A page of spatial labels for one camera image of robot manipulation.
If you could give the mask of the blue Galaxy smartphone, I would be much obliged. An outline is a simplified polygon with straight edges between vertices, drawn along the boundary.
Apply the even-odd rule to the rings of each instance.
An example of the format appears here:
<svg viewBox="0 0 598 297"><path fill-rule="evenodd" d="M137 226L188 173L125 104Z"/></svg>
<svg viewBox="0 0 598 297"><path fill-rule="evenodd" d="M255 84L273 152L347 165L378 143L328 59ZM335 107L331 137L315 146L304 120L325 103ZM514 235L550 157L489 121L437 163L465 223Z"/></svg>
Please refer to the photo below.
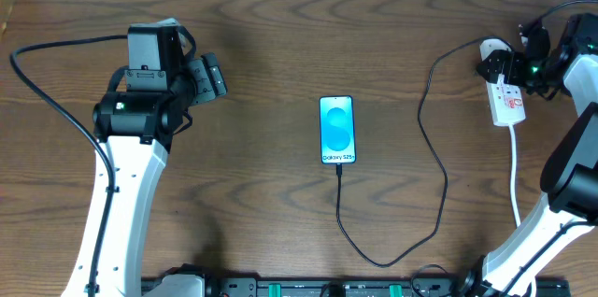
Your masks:
<svg viewBox="0 0 598 297"><path fill-rule="evenodd" d="M320 112L320 160L324 164L356 162L353 98L322 96Z"/></svg>

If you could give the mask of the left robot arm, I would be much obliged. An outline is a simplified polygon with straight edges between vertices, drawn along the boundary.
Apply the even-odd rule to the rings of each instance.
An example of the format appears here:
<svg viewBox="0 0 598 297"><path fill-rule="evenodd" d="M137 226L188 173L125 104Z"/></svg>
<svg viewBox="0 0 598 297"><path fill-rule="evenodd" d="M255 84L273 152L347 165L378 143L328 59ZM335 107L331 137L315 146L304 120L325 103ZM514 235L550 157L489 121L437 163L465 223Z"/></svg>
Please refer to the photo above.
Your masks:
<svg viewBox="0 0 598 297"><path fill-rule="evenodd" d="M213 53L174 19L128 29L128 65L93 109L96 154L90 210L66 296L138 296L153 197L189 109L227 94Z"/></svg>

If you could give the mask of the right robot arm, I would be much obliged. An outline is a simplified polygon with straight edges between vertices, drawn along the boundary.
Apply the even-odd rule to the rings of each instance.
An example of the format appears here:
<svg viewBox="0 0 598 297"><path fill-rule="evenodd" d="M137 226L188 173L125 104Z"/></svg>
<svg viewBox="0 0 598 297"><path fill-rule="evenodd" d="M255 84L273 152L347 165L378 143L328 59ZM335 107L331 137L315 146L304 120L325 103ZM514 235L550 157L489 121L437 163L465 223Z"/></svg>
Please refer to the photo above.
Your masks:
<svg viewBox="0 0 598 297"><path fill-rule="evenodd" d="M499 90L512 85L550 100L571 96L577 120L549 156L532 212L496 250L481 257L458 296L526 296L545 266L597 225L597 17L571 16L557 46L537 18L520 27L523 52L502 40L480 45L477 73Z"/></svg>

